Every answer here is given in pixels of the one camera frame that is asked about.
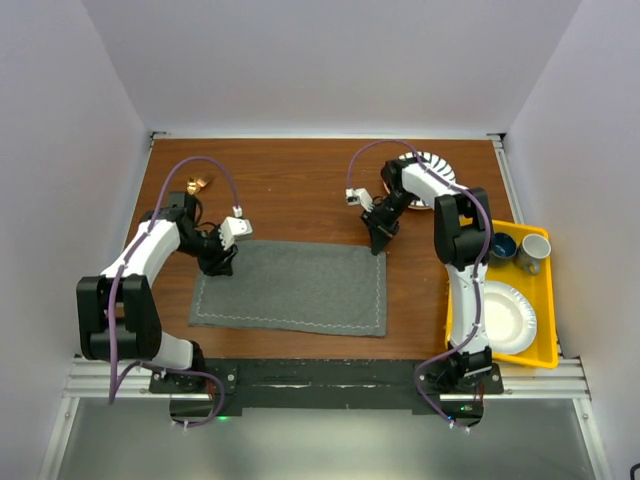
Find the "round plate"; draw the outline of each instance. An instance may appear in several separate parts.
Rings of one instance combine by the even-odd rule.
[[[515,355],[536,338],[536,313],[519,290],[502,282],[484,285],[484,323],[491,350]]]
[[[453,167],[449,165],[449,163],[444,159],[437,156],[435,153],[429,152],[418,152],[422,158],[424,158],[424,163],[426,163],[429,167],[431,167],[437,174],[441,177],[444,177],[450,182],[456,181],[456,174],[453,171]],[[409,158],[413,158],[413,153],[405,153],[404,155],[400,155],[398,160],[407,160]],[[387,184],[382,182],[384,185],[384,189],[389,193],[389,189],[387,188]],[[427,204],[427,202],[418,199],[411,202],[409,208],[414,210],[427,210],[431,208],[431,205]]]

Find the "wooden table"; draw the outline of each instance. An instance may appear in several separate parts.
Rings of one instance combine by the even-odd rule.
[[[254,239],[369,245],[359,216],[345,203],[347,165],[367,140],[228,139],[157,140],[136,205],[131,232],[151,210],[167,173],[183,158],[207,155],[232,173]],[[454,167],[457,181],[489,194],[494,219],[512,220],[495,151],[490,141],[416,140]],[[380,168],[407,149],[381,145],[365,153],[354,169],[354,187],[384,194]],[[184,190],[194,174],[215,179],[198,197],[203,221],[231,214],[224,177],[206,163],[194,163],[174,177],[169,191]],[[171,256],[153,293],[165,331],[197,341],[207,357],[236,358],[427,358],[444,350],[447,276],[433,247],[433,212],[407,211],[400,233],[387,246],[388,318],[385,338],[319,335],[282,330],[250,330],[187,325],[198,267],[187,255]]]

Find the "white stitching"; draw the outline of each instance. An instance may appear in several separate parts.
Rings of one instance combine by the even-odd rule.
[[[377,327],[380,326],[380,259],[382,255],[378,255],[376,262],[376,324],[373,327],[369,325],[339,325],[339,324],[331,324],[331,323],[313,323],[313,322],[300,322],[297,320],[284,320],[279,318],[262,318],[262,317],[237,317],[233,315],[222,315],[218,313],[200,313],[200,305],[202,303],[202,294],[204,292],[204,286],[207,282],[207,277],[202,280],[202,285],[200,286],[200,293],[198,294],[198,301],[196,303],[196,315],[198,317],[214,317],[214,318],[228,318],[230,320],[256,320],[260,322],[280,322],[280,323],[293,323],[295,325],[305,325],[310,327],[333,327],[333,328],[368,328],[371,331],[375,331]]]

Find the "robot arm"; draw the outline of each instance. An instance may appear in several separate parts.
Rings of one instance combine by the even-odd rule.
[[[76,288],[80,345],[92,360],[109,360],[107,301],[120,265],[126,268],[118,285],[116,332],[119,359],[142,360],[161,368],[190,369],[201,360],[197,344],[175,338],[162,330],[151,286],[169,256],[187,253],[198,260],[205,275],[231,275],[236,241],[249,238],[251,224],[227,217],[220,226],[205,232],[195,222],[197,200],[184,192],[169,194],[169,206],[160,210],[149,234],[151,213],[145,214],[138,232],[120,257],[99,276],[84,277]],[[148,235],[129,254],[141,236]]]
[[[377,255],[398,233],[398,219],[412,201],[422,199],[432,205],[435,212],[434,242],[440,261],[445,265],[453,302],[453,330],[451,347],[461,345],[472,333],[476,321],[476,297],[472,284],[474,263],[482,251],[486,229],[479,212],[460,193],[444,185],[427,173],[415,158],[391,160],[381,171],[389,194],[375,202],[365,189],[348,189],[347,203],[360,204],[364,208],[361,219],[369,230],[371,252]],[[482,189],[472,189],[489,216],[487,195]],[[461,225],[460,217],[471,218],[470,225]],[[484,289],[488,256],[478,268],[480,293]],[[455,380],[479,375],[491,369],[491,349],[487,338],[484,314],[477,332],[460,351],[452,355],[452,375]]]

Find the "mug handle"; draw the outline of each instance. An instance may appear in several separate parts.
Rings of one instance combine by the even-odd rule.
[[[537,275],[540,273],[540,262],[534,260],[529,264],[529,273],[531,275]]]

